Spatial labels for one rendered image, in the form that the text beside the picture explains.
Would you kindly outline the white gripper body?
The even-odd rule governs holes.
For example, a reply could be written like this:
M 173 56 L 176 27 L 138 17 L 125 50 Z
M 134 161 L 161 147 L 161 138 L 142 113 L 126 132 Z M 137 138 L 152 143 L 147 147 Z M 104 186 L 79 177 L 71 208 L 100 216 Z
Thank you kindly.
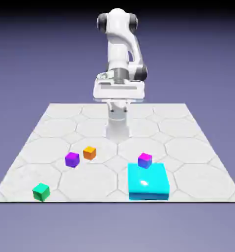
M 107 99 L 143 100 L 145 98 L 145 83 L 125 79 L 124 84 L 115 84 L 113 79 L 95 79 L 93 98 L 97 101 Z

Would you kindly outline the small orange cube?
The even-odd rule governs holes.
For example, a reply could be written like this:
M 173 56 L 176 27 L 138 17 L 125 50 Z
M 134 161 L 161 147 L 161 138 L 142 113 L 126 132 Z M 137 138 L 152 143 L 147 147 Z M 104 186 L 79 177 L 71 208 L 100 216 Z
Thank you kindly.
M 83 156 L 85 159 L 93 160 L 96 157 L 96 148 L 92 146 L 87 146 L 83 150 Z

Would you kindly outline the small magenta cube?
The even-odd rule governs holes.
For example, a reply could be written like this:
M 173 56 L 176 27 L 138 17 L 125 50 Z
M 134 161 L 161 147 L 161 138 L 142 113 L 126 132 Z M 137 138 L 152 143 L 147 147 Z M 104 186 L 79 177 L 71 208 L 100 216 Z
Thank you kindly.
M 142 168 L 149 168 L 152 164 L 152 155 L 147 153 L 141 153 L 138 157 L 138 166 Z

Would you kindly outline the small purple cube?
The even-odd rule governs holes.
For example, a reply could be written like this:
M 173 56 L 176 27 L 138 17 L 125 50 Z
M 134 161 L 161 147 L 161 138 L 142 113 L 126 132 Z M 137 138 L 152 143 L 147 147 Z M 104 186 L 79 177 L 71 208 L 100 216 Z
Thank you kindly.
M 75 168 L 80 162 L 80 155 L 78 153 L 69 152 L 65 156 L 65 165 L 68 167 Z

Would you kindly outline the small green cube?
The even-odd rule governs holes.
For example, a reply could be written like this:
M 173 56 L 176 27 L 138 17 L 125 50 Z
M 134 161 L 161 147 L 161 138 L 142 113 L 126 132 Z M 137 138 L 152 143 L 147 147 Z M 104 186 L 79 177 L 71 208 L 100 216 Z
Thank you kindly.
M 50 188 L 46 184 L 39 183 L 33 188 L 32 192 L 34 199 L 44 202 L 50 195 Z

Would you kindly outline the large cyan box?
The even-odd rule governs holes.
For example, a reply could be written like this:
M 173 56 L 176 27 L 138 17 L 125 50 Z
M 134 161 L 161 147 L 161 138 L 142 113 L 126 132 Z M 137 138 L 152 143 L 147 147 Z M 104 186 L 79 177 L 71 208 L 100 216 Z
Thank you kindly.
M 153 163 L 146 169 L 129 163 L 127 178 L 130 200 L 168 200 L 170 185 L 164 164 Z

